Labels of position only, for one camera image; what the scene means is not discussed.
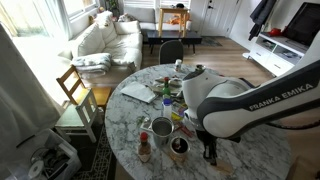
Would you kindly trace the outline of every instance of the franka emika robot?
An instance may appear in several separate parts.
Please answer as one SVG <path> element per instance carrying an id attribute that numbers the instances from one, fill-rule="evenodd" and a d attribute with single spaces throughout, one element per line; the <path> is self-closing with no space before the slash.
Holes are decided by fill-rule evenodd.
<path id="1" fill-rule="evenodd" d="M 204 144 L 204 159 L 217 165 L 217 138 L 239 142 L 255 126 L 319 107 L 319 47 L 320 33 L 298 64 L 257 87 L 201 68 L 188 74 L 182 81 L 185 117 Z"/>

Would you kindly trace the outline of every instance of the black chair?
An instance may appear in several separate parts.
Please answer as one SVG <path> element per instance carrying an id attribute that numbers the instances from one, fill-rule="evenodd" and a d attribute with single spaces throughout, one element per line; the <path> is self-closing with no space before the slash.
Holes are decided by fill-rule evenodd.
<path id="1" fill-rule="evenodd" d="M 183 44 L 179 40 L 171 40 L 160 46 L 159 64 L 175 63 L 177 59 L 183 60 Z"/>

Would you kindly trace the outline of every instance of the rug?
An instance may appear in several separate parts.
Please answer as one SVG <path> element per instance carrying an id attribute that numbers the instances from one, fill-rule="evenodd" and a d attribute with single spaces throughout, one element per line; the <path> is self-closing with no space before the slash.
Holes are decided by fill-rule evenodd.
<path id="1" fill-rule="evenodd" d="M 70 136 L 70 144 L 77 149 L 82 164 L 72 179 L 113 180 L 117 160 L 109 145 L 105 126 L 94 125 L 92 130 L 97 138 L 95 143 L 92 143 L 87 135 Z"/>
<path id="2" fill-rule="evenodd" d="M 213 36 L 202 36 L 201 45 L 203 46 L 222 46 Z"/>

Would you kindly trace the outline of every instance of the television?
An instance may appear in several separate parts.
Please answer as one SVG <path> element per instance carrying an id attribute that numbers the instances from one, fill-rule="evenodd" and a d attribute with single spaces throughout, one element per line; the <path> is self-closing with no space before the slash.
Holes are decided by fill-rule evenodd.
<path id="1" fill-rule="evenodd" d="M 320 4 L 304 2 L 282 35 L 305 46 L 310 46 L 319 30 Z"/>

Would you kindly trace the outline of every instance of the marble table top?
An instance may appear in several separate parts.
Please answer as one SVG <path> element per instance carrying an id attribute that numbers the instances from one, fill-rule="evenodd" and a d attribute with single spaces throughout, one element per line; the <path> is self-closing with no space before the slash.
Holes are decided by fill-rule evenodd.
<path id="1" fill-rule="evenodd" d="M 189 141 L 191 149 L 186 161 L 177 163 L 166 152 L 156 148 L 152 133 L 148 132 L 152 146 L 151 159 L 147 163 L 139 160 L 137 147 L 142 130 L 137 119 L 145 116 L 153 120 L 161 116 L 161 98 L 147 104 L 121 94 L 120 90 L 133 81 L 152 85 L 159 77 L 183 78 L 194 69 L 193 66 L 183 64 L 182 72 L 175 72 L 173 64 L 152 66 L 132 74 L 117 86 L 107 104 L 105 125 L 110 146 L 119 163 L 134 179 L 139 180 L 285 179 L 291 155 L 286 134 L 281 129 L 267 125 L 249 130 L 242 135 L 240 143 L 218 139 L 218 158 L 232 164 L 234 171 L 231 175 L 220 173 L 203 159 L 204 148 L 198 139 Z"/>

